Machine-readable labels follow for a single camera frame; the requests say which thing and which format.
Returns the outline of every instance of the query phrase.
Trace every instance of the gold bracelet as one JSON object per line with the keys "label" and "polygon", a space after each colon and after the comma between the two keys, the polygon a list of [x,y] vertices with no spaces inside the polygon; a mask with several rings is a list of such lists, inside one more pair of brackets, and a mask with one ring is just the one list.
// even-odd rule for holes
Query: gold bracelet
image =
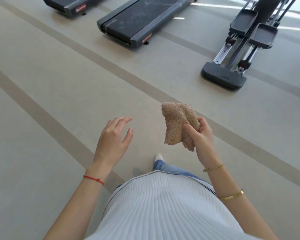
{"label": "gold bracelet", "polygon": [[230,200],[230,199],[233,199],[233,198],[235,198],[235,197],[237,197],[237,196],[241,196],[241,195],[243,195],[243,194],[244,194],[244,190],[241,189],[241,191],[240,191],[239,193],[236,193],[236,194],[234,194],[234,195],[230,195],[230,196],[228,196],[228,197],[219,198],[219,200]]}
{"label": "gold bracelet", "polygon": [[223,164],[219,165],[217,168],[213,168],[213,169],[208,168],[207,170],[204,169],[203,172],[206,173],[207,171],[215,170],[215,169],[221,168],[222,166],[223,166]]}

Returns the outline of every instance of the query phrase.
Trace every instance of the elliptical machine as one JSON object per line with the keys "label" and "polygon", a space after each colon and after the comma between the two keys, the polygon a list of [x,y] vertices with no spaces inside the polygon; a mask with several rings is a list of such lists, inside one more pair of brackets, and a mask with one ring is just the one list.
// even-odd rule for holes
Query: elliptical machine
{"label": "elliptical machine", "polygon": [[[258,49],[269,49],[272,47],[278,33],[281,19],[296,0],[292,0],[284,12],[284,5],[290,0],[259,0],[258,2],[248,0],[235,19],[230,24],[228,37],[220,52],[212,62],[207,62],[201,70],[201,75],[216,84],[237,90],[245,81],[244,72],[251,66],[251,61]],[[237,40],[241,40],[238,47],[224,67],[220,64],[230,52]],[[244,57],[238,62],[236,70],[230,71],[244,46],[249,44]]]}

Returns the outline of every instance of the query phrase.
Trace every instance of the ribbed white top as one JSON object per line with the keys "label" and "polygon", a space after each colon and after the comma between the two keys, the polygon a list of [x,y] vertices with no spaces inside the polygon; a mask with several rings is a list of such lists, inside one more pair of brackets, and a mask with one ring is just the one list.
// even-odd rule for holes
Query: ribbed white top
{"label": "ribbed white top", "polygon": [[109,199],[95,239],[255,239],[204,181],[156,170],[134,177]]}

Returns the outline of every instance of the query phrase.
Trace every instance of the brown towel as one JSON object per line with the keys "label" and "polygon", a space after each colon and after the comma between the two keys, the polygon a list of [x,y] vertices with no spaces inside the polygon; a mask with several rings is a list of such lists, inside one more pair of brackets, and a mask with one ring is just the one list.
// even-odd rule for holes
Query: brown towel
{"label": "brown towel", "polygon": [[195,150],[191,136],[182,128],[182,124],[192,125],[197,131],[200,128],[196,113],[190,104],[163,103],[162,114],[166,119],[166,139],[164,144],[176,145],[182,142],[189,151]]}

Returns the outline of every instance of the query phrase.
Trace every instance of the treadmill logo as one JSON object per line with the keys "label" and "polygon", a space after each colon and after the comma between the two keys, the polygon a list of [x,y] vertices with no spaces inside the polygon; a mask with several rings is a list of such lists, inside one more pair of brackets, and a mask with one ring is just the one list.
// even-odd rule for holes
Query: treadmill logo
{"label": "treadmill logo", "polygon": [[152,36],[152,33],[149,33],[143,40],[142,43],[144,44],[148,39],[150,39]]}
{"label": "treadmill logo", "polygon": [[82,4],[81,6],[77,7],[75,9],[75,12],[78,13],[78,12],[82,12],[83,10],[85,10],[87,8],[87,5],[86,4]]}

